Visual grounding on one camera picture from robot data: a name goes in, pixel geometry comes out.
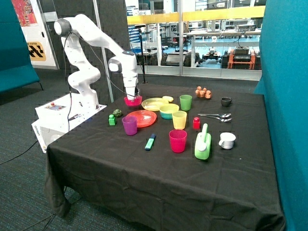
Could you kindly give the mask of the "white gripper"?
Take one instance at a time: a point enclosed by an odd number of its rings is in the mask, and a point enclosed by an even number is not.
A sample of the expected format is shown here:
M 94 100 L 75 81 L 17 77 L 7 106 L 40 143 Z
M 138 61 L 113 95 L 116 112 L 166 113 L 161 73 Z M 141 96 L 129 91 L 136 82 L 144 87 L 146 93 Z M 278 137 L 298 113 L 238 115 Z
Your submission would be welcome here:
M 127 99 L 135 100 L 135 98 L 139 95 L 137 76 L 123 77 L 123 82 L 124 82 Z

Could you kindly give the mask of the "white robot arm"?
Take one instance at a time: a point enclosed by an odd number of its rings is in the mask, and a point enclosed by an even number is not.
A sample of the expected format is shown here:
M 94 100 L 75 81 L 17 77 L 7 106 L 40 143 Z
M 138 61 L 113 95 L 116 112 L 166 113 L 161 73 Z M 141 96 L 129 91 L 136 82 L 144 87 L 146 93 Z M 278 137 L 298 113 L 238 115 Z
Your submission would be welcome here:
M 90 84 L 99 80 L 101 73 L 87 60 L 79 42 L 80 38 L 90 46 L 103 47 L 115 55 L 108 61 L 108 68 L 111 72 L 120 73 L 123 76 L 127 99 L 135 101 L 139 95 L 139 89 L 137 61 L 133 52 L 124 50 L 83 14 L 57 19 L 54 30 L 61 36 L 70 64 L 78 68 L 78 71 L 68 77 L 68 82 L 81 95 L 83 109 L 90 111 L 99 107 L 97 93 Z

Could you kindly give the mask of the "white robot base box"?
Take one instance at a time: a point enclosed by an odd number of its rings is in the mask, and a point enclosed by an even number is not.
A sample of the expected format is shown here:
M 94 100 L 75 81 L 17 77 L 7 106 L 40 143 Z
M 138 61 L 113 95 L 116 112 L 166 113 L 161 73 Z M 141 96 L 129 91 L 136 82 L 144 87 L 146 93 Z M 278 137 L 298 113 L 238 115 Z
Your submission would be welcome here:
M 69 93 L 35 108 L 38 120 L 32 123 L 32 129 L 42 151 L 46 153 L 49 144 L 105 107 L 106 105 L 94 104 L 90 108 L 80 94 Z

